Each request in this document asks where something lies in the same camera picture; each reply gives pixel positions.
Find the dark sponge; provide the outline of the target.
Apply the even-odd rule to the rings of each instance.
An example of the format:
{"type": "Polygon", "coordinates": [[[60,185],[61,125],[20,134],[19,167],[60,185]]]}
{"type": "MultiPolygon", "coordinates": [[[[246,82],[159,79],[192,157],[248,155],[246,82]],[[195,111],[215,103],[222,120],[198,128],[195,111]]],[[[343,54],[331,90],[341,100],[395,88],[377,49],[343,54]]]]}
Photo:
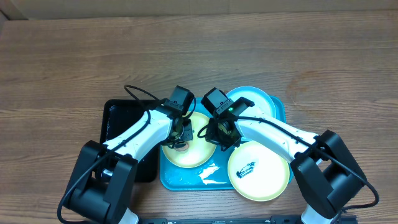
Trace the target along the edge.
{"type": "Polygon", "coordinates": [[[186,151],[189,148],[188,142],[178,142],[174,144],[174,149],[176,151],[186,151]]]}

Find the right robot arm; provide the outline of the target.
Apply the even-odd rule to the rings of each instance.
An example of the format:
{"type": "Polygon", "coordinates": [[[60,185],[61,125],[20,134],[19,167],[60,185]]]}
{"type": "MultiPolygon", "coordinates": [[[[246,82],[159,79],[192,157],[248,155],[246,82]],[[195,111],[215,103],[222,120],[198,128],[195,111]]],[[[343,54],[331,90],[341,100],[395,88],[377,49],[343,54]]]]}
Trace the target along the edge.
{"type": "Polygon", "coordinates": [[[268,115],[255,102],[225,95],[206,96],[202,105],[212,115],[204,138],[223,149],[242,138],[262,144],[291,166],[307,207],[302,223],[333,223],[367,178],[340,136],[326,130],[317,135],[268,115]]]}

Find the yellow-green plate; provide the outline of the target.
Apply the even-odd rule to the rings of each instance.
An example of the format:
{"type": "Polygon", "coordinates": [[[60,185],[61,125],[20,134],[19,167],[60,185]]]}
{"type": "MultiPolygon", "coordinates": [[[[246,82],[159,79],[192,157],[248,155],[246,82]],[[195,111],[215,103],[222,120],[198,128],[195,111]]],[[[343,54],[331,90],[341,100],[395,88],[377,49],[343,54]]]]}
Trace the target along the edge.
{"type": "Polygon", "coordinates": [[[255,141],[237,147],[228,160],[228,177],[243,197],[266,202],[277,198],[290,180],[287,161],[255,141]]]}
{"type": "Polygon", "coordinates": [[[182,168],[193,168],[204,164],[215,152],[216,146],[198,138],[197,132],[208,124],[209,117],[202,113],[194,112],[190,117],[193,128],[193,139],[187,141],[186,150],[178,151],[167,146],[162,146],[166,158],[174,165],[182,168]]]}

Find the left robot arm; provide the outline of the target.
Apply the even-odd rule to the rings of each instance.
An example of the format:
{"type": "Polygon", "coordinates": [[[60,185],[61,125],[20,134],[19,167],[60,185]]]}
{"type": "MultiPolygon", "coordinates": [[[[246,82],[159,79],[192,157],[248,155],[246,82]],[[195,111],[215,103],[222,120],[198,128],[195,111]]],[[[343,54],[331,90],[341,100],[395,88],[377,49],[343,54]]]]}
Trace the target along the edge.
{"type": "Polygon", "coordinates": [[[138,163],[158,144],[173,144],[186,128],[191,103],[160,100],[119,136],[103,144],[88,141],[81,149],[57,217],[67,208],[85,218],[85,223],[138,223],[130,208],[138,163]]]}

